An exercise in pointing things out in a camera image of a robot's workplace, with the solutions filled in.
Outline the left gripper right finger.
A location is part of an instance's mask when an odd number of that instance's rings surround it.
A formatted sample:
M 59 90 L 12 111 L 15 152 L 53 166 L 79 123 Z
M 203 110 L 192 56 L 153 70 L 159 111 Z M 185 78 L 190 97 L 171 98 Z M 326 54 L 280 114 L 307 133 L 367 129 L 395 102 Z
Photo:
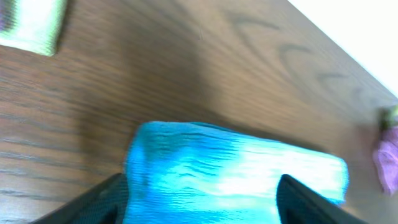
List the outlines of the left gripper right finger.
M 287 174 L 280 178 L 276 199 L 282 224 L 366 224 Z

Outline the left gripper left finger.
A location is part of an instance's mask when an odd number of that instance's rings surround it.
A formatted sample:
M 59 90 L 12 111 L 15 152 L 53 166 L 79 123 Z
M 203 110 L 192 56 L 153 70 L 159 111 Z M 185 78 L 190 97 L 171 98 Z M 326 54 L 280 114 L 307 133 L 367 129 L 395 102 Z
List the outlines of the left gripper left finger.
M 126 176 L 114 174 L 33 224 L 122 224 L 128 198 Z

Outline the blue microfiber cloth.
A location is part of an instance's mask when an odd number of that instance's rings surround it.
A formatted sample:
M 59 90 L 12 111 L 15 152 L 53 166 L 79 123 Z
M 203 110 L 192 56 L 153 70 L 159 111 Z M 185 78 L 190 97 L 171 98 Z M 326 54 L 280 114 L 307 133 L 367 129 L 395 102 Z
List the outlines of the blue microfiber cloth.
M 279 223 L 282 175 L 335 204 L 349 185 L 339 157 L 205 123 L 143 124 L 125 173 L 125 223 Z

